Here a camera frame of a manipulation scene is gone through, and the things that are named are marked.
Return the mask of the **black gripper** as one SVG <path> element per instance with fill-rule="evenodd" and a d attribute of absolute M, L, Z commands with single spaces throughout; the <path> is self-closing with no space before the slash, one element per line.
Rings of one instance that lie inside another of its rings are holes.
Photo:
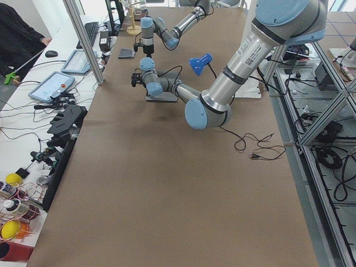
<path fill-rule="evenodd" d="M 146 87 L 146 83 L 143 80 L 141 80 L 141 84 L 143 85 L 143 87 L 146 90 L 146 95 L 149 95 L 149 92 L 148 92 L 147 87 Z"/>
<path fill-rule="evenodd" d="M 155 52 L 154 45 L 143 45 L 142 48 L 146 57 L 152 58 L 152 54 Z"/>

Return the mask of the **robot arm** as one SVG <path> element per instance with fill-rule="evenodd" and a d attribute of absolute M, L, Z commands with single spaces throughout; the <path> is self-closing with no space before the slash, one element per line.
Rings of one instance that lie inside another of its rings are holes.
<path fill-rule="evenodd" d="M 146 57 L 154 53 L 154 34 L 162 40 L 163 45 L 172 51 L 178 46 L 180 39 L 190 28 L 211 15 L 211 1 L 189 1 L 194 10 L 183 18 L 175 27 L 168 29 L 162 18 L 144 17 L 140 20 L 141 39 L 133 44 L 133 50 L 138 51 L 142 47 Z"/>
<path fill-rule="evenodd" d="M 167 29 L 161 18 L 142 18 L 141 42 L 134 47 L 142 47 L 146 56 L 140 61 L 141 72 L 131 76 L 132 86 L 143 85 L 149 97 L 159 99 L 166 93 L 180 97 L 186 102 L 186 122 L 199 130 L 220 127 L 230 120 L 230 99 L 274 47 L 321 40 L 326 31 L 328 2 L 257 1 L 250 33 L 212 86 L 200 92 L 180 80 L 163 78 L 150 56 L 155 34 L 168 49 L 174 50 L 181 36 L 207 17 L 209 10 L 209 1 L 195 1 L 194 10 L 172 29 Z"/>

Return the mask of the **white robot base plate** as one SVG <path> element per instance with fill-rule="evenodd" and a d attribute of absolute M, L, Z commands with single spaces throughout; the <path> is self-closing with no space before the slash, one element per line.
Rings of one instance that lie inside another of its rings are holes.
<path fill-rule="evenodd" d="M 249 78 L 235 93 L 235 98 L 261 98 L 259 81 Z"/>

